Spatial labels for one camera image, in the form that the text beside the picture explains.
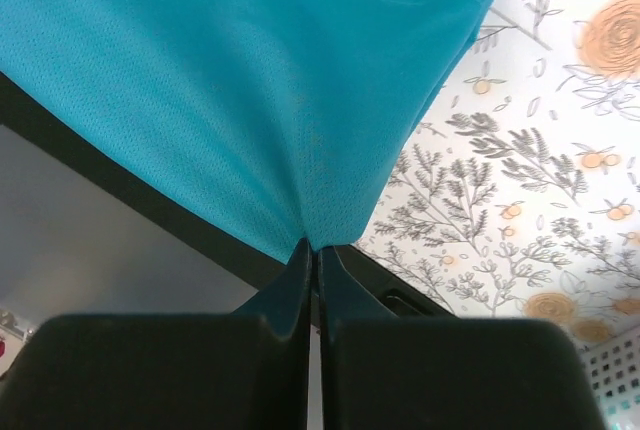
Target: teal fabric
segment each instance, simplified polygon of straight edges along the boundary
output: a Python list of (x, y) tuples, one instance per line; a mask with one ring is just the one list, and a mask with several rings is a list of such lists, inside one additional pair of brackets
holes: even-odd
[(492, 0), (0, 0), (0, 70), (282, 261), (362, 233)]

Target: black frame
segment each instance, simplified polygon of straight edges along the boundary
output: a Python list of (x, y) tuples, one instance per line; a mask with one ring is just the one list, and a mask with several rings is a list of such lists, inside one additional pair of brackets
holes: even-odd
[[(189, 212), (115, 163), (3, 73), (0, 73), (0, 125), (72, 168), (252, 287), (265, 288), (284, 270), (284, 264)], [(395, 313), (451, 315), (356, 248), (338, 247), (338, 253), (349, 272)]]
[(0, 425), (305, 430), (313, 289), (327, 430), (605, 430), (555, 324), (398, 318), (306, 239), (232, 314), (49, 320), (7, 372)]

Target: orange flower print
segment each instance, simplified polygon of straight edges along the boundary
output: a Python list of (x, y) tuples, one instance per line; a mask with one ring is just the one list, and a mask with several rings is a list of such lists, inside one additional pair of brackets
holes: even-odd
[(534, 295), (524, 305), (524, 314), (530, 318), (546, 318), (554, 323), (568, 323), (576, 306), (573, 300), (561, 293)]
[(640, 76), (640, 0), (619, 0), (584, 27), (580, 59), (606, 77)]
[(498, 230), (500, 230), (500, 234), (502, 235), (503, 239), (513, 237), (516, 234), (516, 229), (510, 226), (498, 228)]
[(640, 314), (640, 299), (625, 298), (624, 300), (616, 300), (613, 302), (612, 307), (615, 311), (625, 315), (638, 315)]
[(496, 205), (498, 208), (502, 208), (500, 216), (505, 220), (513, 220), (514, 218), (522, 215), (521, 205), (524, 202), (513, 202), (511, 205)]
[(586, 170), (600, 169), (607, 175), (609, 168), (615, 167), (622, 161), (622, 157), (613, 152), (615, 147), (596, 150), (582, 143), (574, 143), (574, 145), (582, 150), (576, 153), (576, 156), (580, 157), (580, 165)]
[(640, 232), (619, 233), (618, 235), (624, 238), (622, 245), (640, 245)]
[(579, 320), (570, 325), (571, 333), (587, 343), (601, 343), (613, 336), (611, 327), (602, 320)]
[(431, 255), (431, 256), (438, 259), (438, 264), (441, 267), (442, 266), (450, 267), (451, 265), (457, 262), (456, 258), (453, 257), (452, 255), (447, 254), (446, 250), (443, 250), (441, 255)]
[(484, 64), (482, 65), (482, 72), (479, 77), (468, 78), (464, 81), (464, 83), (473, 84), (473, 93), (475, 93), (476, 95), (484, 95), (485, 93), (489, 93), (493, 85), (499, 85), (506, 82), (506, 80), (488, 78), (489, 69), (489, 62), (484, 62)]
[(596, 215), (606, 214), (609, 220), (618, 222), (621, 220), (626, 220), (636, 210), (633, 205), (630, 205), (627, 203), (626, 198), (617, 205), (614, 205), (609, 200), (605, 200), (605, 203), (609, 208), (603, 209), (603, 210), (596, 210), (590, 213), (593, 213)]

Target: white basket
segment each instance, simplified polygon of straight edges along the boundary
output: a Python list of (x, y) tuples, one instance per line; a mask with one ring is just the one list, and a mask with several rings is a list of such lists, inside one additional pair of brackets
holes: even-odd
[(610, 428), (640, 429), (640, 327), (584, 352), (580, 358)]

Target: gray wall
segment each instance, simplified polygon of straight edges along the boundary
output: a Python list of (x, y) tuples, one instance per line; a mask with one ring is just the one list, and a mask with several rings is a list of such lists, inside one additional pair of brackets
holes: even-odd
[[(66, 312), (229, 312), (255, 290), (0, 127), (0, 305)], [(309, 428), (320, 429), (312, 332)]]

